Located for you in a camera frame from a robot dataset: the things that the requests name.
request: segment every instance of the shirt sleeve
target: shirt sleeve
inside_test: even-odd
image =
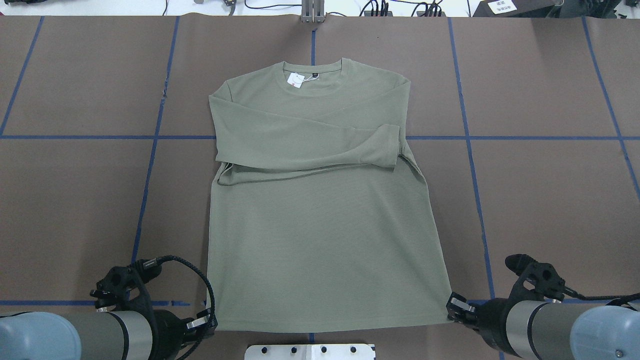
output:
[[[357,129],[287,117],[232,101],[225,83],[209,96],[216,128],[216,160],[276,172],[371,164],[394,167],[400,127]]]

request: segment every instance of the blue tape line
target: blue tape line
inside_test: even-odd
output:
[[[153,135],[2,135],[2,139],[16,140],[152,140]]]
[[[7,140],[215,140],[216,135],[0,135]]]
[[[140,247],[140,236],[142,234],[142,219],[145,216],[145,209],[147,207],[147,198],[149,195],[149,180],[151,179],[151,170],[154,167],[154,160],[156,158],[156,149],[158,144],[158,138],[160,135],[160,125],[162,125],[162,115],[164,111],[164,102],[166,101],[166,90],[169,87],[169,77],[171,76],[171,65],[173,62],[173,52],[175,50],[175,39],[178,35],[178,26],[180,24],[180,17],[175,18],[175,25],[173,26],[173,38],[171,41],[171,50],[169,51],[169,61],[166,65],[166,78],[164,79],[163,96],[160,100],[160,108],[158,109],[158,119],[156,122],[156,133],[154,135],[154,143],[151,146],[151,157],[149,157],[149,167],[147,169],[147,178],[145,180],[145,189],[142,193],[142,204],[140,206],[140,215],[138,217],[138,226],[136,228],[136,238],[133,242],[133,251],[131,253],[131,263],[134,263],[138,257],[138,248]]]
[[[488,299],[479,299],[479,300],[467,300],[468,304],[477,304],[477,305],[483,305],[485,302],[488,302]]]
[[[38,35],[40,34],[40,29],[42,29],[43,22],[44,22],[44,16],[41,16],[40,22],[38,22],[38,27],[36,28],[36,33],[33,35],[31,46],[29,46],[27,57],[24,59],[24,63],[22,64],[22,70],[20,70],[18,81],[15,83],[15,88],[13,88],[13,94],[11,95],[11,100],[9,100],[9,105],[6,107],[6,112],[4,113],[4,119],[2,120],[2,125],[0,125],[0,135],[4,133],[4,128],[6,127],[6,123],[7,121],[9,121],[9,114],[11,113],[13,102],[15,101],[15,97],[18,96],[18,90],[20,89],[20,84],[22,83],[24,72],[27,70],[27,64],[29,63],[29,59],[31,58],[31,54],[33,53],[33,48],[36,46],[36,41],[38,40]]]
[[[179,300],[152,301],[153,306],[190,306]],[[0,300],[0,306],[93,306],[92,300]]]
[[[407,140],[464,140],[466,136],[434,135],[434,136],[406,136]]]
[[[166,140],[215,140],[216,135],[159,135],[157,138]]]
[[[311,65],[316,64],[316,31],[317,29],[311,31]]]
[[[625,156],[625,161],[627,162],[627,168],[629,169],[629,174],[631,175],[631,180],[633,181],[634,188],[636,189],[636,196],[638,200],[640,200],[640,187],[638,187],[636,173],[634,172],[634,168],[631,165],[631,161],[629,160],[627,147],[625,146],[625,141],[622,138],[622,133],[620,132],[620,126],[618,126],[618,120],[616,119],[616,114],[613,112],[613,107],[611,106],[611,100],[609,99],[609,93],[607,92],[607,87],[604,85],[604,80],[602,79],[602,74],[600,73],[600,67],[598,66],[598,61],[596,60],[596,54],[594,53],[593,45],[591,44],[591,36],[589,35],[587,18],[585,18],[584,16],[582,17],[582,27],[584,28],[584,35],[587,38],[587,46],[589,47],[589,53],[591,53],[591,61],[593,61],[593,67],[596,70],[596,75],[598,76],[598,81],[600,82],[600,88],[602,88],[602,94],[604,95],[604,99],[607,103],[607,107],[609,109],[609,115],[611,116],[611,121],[613,121],[613,127],[616,128],[616,134],[618,135],[618,140],[620,141],[620,147],[622,148],[622,153]]]
[[[611,300],[580,300],[580,299],[564,299],[563,304],[607,304]]]
[[[467,153],[469,156],[469,166],[471,168],[471,180],[474,185],[474,194],[476,196],[476,209],[478,212],[478,217],[480,219],[480,229],[482,230],[482,243],[484,246],[484,265],[486,267],[486,277],[489,282],[489,295],[493,299],[495,297],[495,292],[493,290],[493,275],[491,271],[491,263],[489,258],[489,246],[486,243],[486,231],[484,228],[484,217],[482,214],[482,205],[480,203],[480,193],[478,191],[478,183],[476,177],[476,164],[474,163],[474,156],[471,149],[471,136],[469,135],[469,125],[467,123],[467,109],[465,107],[465,99],[462,96],[462,83],[460,81],[460,68],[458,67],[458,55],[456,53],[456,41],[453,36],[453,23],[451,22],[451,18],[448,17],[447,21],[449,23],[449,38],[451,39],[451,52],[453,54],[453,65],[456,70],[456,82],[458,84],[458,97],[460,98],[460,111],[462,112],[462,123],[465,127],[465,138],[467,141]]]
[[[617,136],[492,136],[492,135],[408,135],[407,140],[619,140]],[[7,140],[215,140],[216,135],[0,135]],[[640,140],[640,136],[623,136]]]
[[[471,140],[617,140],[615,136],[469,136]]]

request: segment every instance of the white floor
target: white floor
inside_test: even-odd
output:
[[[247,0],[250,6],[269,6],[273,4],[299,4],[300,0]],[[207,15],[228,15],[229,8],[222,0],[204,0],[196,4],[193,0],[168,0],[167,15],[203,13]],[[471,12],[476,10],[479,0],[469,0]],[[326,12],[340,12],[349,16],[358,16],[367,0],[325,0]],[[5,15],[161,15],[164,0],[48,0],[44,3],[26,4],[0,2],[0,12]],[[398,3],[391,0],[389,10],[394,16],[410,16],[415,5]],[[449,17],[468,16],[466,0],[443,0],[440,4]],[[624,5],[616,8],[618,13],[629,18],[640,18],[639,8]],[[244,0],[238,0],[236,15],[281,15],[300,14],[300,7],[279,7],[253,10],[244,6]]]

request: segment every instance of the price tag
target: price tag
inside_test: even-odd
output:
[[[292,72],[287,79],[287,83],[293,87],[300,88],[302,83],[305,82],[305,76],[300,75],[297,72]]]
[[[512,0],[498,0],[492,3],[487,3],[487,5],[489,5],[491,11],[493,11],[493,13],[496,15],[499,13],[508,13],[518,10],[518,8],[516,8],[516,6],[513,4]]]

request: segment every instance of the long-sleeve shirt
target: long-sleeve shirt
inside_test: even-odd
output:
[[[296,88],[292,72],[310,80]],[[447,270],[405,140],[409,89],[399,74],[343,58],[277,63],[209,96],[222,162],[207,271],[219,329],[447,321]]]

